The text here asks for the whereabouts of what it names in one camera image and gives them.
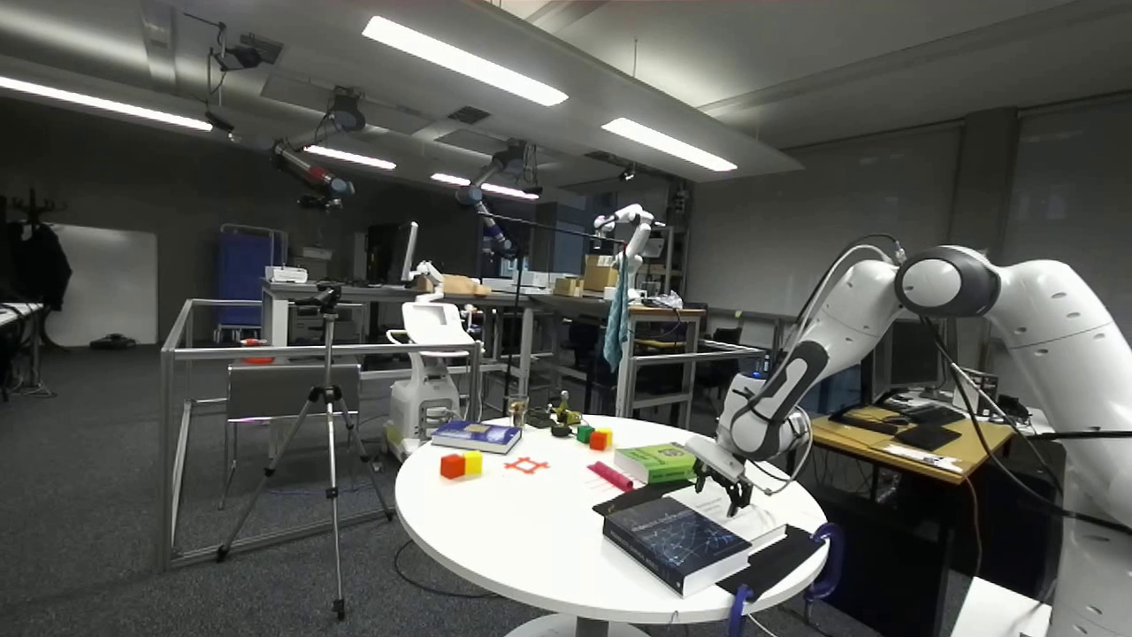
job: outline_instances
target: wooden tabletop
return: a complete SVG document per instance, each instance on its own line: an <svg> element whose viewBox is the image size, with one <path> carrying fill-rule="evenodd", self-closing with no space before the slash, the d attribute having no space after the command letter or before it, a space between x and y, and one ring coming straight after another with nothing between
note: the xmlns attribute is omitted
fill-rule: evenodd
<svg viewBox="0 0 1132 637"><path fill-rule="evenodd" d="M979 422L979 423L953 422L945 427L959 430L959 438L938 447L935 455L953 455L959 470L935 468L932 460L918 460L918 455L899 455L899 452L885 450L885 447L899 447L888 430L857 427L857 423L841 423L841 422L827 422L827 418L813 422L813 442L864 455L872 464L925 474L925 478L935 478L945 483L961 483L972 470L979 470L987 464L987 450L998 452L1017 436L1011 423L987 423L987 422Z"/></svg>

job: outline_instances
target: green object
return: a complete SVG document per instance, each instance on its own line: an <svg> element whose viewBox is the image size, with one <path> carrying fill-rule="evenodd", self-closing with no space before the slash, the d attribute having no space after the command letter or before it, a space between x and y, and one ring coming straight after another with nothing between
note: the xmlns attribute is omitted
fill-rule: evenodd
<svg viewBox="0 0 1132 637"><path fill-rule="evenodd" d="M612 468L632 483L672 483L697 478L697 452L678 442L624 447L612 452Z"/></svg>

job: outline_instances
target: gray floor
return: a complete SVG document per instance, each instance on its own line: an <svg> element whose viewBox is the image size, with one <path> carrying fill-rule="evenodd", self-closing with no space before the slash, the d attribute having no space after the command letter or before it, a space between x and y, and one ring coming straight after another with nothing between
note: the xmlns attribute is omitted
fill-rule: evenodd
<svg viewBox="0 0 1132 637"><path fill-rule="evenodd" d="M328 533L157 568L163 478L160 470L160 352L157 351L51 351L41 383L52 397L23 392L0 402L0 634L468 634L493 637L538 609L473 589L428 563L395 522L343 531L346 620L333 620ZM219 491L219 438L189 468L184 542L216 542L256 481L239 442L230 498ZM247 528L324 519L320 452L293 452ZM377 511L370 483L343 455L343 511ZM782 637L872 637L827 603L793 600L756 615ZM643 625L646 634L724 634L724 625Z"/></svg>

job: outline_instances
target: whiteboard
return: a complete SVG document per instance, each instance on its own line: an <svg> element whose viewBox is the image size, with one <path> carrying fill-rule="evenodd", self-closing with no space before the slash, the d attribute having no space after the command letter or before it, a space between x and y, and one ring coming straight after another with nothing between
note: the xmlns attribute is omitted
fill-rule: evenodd
<svg viewBox="0 0 1132 637"><path fill-rule="evenodd" d="M59 347L89 347L110 332L157 344L157 233L51 224L66 251L65 310L46 318Z"/></svg>

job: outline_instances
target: colored blocks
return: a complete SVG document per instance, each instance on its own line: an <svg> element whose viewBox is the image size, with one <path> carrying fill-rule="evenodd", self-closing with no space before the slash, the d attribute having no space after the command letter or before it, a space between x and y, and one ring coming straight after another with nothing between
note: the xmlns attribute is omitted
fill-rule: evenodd
<svg viewBox="0 0 1132 637"><path fill-rule="evenodd" d="M590 450L607 450L612 447L612 430L607 427L597 427L597 430L590 430Z"/></svg>
<svg viewBox="0 0 1132 637"><path fill-rule="evenodd" d="M479 478L486 474L486 452L445 452L439 460L439 474L458 481L458 478Z"/></svg>

